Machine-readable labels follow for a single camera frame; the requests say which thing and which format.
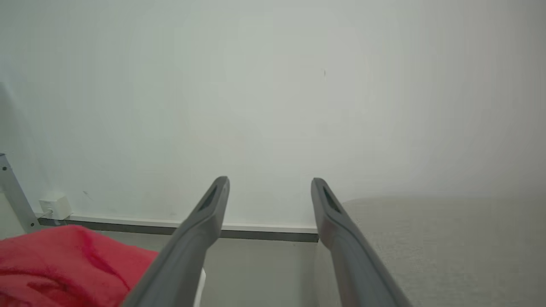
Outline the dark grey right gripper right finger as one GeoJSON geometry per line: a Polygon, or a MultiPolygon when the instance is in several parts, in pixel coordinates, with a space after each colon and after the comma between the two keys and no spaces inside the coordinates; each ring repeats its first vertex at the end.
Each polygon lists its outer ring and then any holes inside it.
{"type": "Polygon", "coordinates": [[[311,198],[343,307],[412,307],[324,179],[312,179],[311,198]]]}

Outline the white and grey baseboard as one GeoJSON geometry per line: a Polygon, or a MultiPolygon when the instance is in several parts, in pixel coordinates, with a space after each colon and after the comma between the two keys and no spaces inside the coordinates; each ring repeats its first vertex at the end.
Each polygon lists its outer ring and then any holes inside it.
{"type": "MultiPolygon", "coordinates": [[[[80,225],[95,231],[127,232],[147,235],[172,235],[181,225],[181,221],[153,220],[153,219],[123,219],[99,216],[82,216],[73,214],[65,220],[55,220],[42,213],[36,213],[37,220],[43,226],[80,225]]],[[[319,235],[316,229],[225,224],[221,229],[221,238],[248,239],[248,240],[275,240],[290,242],[317,243],[319,235]]]]}

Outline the white wall outlet box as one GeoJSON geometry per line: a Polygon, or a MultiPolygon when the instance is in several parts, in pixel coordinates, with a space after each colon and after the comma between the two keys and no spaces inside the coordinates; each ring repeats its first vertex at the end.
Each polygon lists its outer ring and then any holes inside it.
{"type": "Polygon", "coordinates": [[[65,194],[47,194],[39,199],[41,217],[65,220],[73,214],[72,207],[65,194]]]}

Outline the grey fabric sofa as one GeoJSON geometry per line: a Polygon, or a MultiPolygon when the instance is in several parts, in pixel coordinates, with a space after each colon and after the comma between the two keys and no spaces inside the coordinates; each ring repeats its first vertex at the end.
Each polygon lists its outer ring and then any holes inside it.
{"type": "MultiPolygon", "coordinates": [[[[546,307],[546,200],[377,197],[341,203],[412,307],[546,307]]],[[[318,241],[319,307],[343,307],[318,241]]]]}

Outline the red and white garment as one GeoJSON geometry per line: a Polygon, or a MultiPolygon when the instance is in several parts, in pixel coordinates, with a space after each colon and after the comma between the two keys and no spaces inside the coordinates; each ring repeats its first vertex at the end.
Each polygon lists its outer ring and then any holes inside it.
{"type": "Polygon", "coordinates": [[[0,307],[121,307],[158,252],[82,226],[0,240],[0,307]]]}

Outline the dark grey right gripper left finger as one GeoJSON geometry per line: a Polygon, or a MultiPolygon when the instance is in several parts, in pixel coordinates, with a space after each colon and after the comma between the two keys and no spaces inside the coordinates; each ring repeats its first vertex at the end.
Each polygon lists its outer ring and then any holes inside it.
{"type": "Polygon", "coordinates": [[[217,177],[172,233],[122,307],[193,307],[207,250],[221,235],[228,177],[217,177]]]}

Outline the grey metal frame leg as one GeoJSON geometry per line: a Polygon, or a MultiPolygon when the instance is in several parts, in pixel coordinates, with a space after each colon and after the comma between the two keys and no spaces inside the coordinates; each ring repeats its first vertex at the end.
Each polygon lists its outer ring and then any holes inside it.
{"type": "Polygon", "coordinates": [[[42,229],[27,200],[5,153],[0,152],[0,192],[6,197],[17,221],[26,233],[42,229]]]}

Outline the white partition panel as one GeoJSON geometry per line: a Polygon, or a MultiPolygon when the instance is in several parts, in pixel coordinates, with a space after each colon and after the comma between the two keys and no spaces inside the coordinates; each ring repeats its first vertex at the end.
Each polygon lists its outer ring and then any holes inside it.
{"type": "Polygon", "coordinates": [[[26,233],[5,193],[0,191],[0,240],[25,235],[26,233]]]}

